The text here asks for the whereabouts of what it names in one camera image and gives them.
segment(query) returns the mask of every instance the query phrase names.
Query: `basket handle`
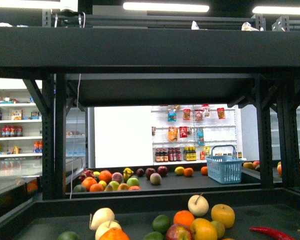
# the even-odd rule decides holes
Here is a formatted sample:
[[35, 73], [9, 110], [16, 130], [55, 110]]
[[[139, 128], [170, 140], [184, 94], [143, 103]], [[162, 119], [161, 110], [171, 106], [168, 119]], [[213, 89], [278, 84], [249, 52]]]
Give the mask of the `basket handle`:
[[228, 144], [228, 145], [216, 145], [216, 146], [213, 146], [212, 149], [211, 149], [211, 157], [213, 157], [213, 153], [214, 153], [214, 149], [215, 148], [219, 148], [219, 147], [232, 147], [233, 150], [232, 150], [232, 158], [234, 158], [235, 154], [236, 154], [236, 147], [231, 145], [231, 144]]

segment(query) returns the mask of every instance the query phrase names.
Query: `fluorescent light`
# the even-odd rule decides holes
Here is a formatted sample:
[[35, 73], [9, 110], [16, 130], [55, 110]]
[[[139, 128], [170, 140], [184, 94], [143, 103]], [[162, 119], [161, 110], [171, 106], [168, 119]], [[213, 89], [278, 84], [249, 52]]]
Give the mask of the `fluorescent light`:
[[256, 6], [252, 12], [254, 14], [300, 15], [300, 7]]
[[168, 12], [198, 12], [206, 13], [209, 11], [207, 5], [193, 4], [172, 4], [172, 3], [146, 3], [146, 2], [125, 2], [123, 4], [125, 10], [139, 11], [168, 11]]
[[0, 0], [0, 8], [60, 9], [60, 2], [34, 0]]

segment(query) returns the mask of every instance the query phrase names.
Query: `blue basket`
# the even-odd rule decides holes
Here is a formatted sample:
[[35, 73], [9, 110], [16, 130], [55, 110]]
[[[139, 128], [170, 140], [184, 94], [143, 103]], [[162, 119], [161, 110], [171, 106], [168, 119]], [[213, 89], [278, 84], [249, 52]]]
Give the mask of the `blue basket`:
[[[213, 156], [213, 150], [217, 147], [233, 147], [232, 156]], [[235, 184], [241, 182], [243, 160], [233, 157], [236, 148], [233, 145], [219, 145], [211, 149], [211, 155], [206, 156], [208, 176], [221, 184]]]

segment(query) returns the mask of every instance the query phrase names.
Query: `red chili pepper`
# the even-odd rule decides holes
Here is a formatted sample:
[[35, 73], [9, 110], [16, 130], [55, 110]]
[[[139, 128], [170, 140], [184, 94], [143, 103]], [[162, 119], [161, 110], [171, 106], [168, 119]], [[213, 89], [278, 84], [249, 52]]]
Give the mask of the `red chili pepper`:
[[295, 240], [284, 232], [275, 230], [270, 227], [254, 226], [250, 228], [250, 231], [266, 234], [274, 238], [275, 240]]

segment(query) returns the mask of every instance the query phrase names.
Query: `green lime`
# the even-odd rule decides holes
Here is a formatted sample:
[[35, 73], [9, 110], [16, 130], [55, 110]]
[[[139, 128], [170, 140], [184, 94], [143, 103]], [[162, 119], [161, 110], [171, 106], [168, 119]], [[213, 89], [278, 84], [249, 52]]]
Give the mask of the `green lime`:
[[157, 216], [152, 222], [153, 231], [165, 234], [170, 227], [170, 218], [166, 215]]
[[85, 186], [83, 186], [82, 184], [78, 184], [73, 188], [73, 193], [83, 193], [86, 192], [87, 189]]
[[58, 236], [57, 240], [81, 240], [81, 238], [74, 231], [65, 231]]
[[158, 231], [153, 231], [145, 235], [142, 240], [165, 240], [165, 237]]

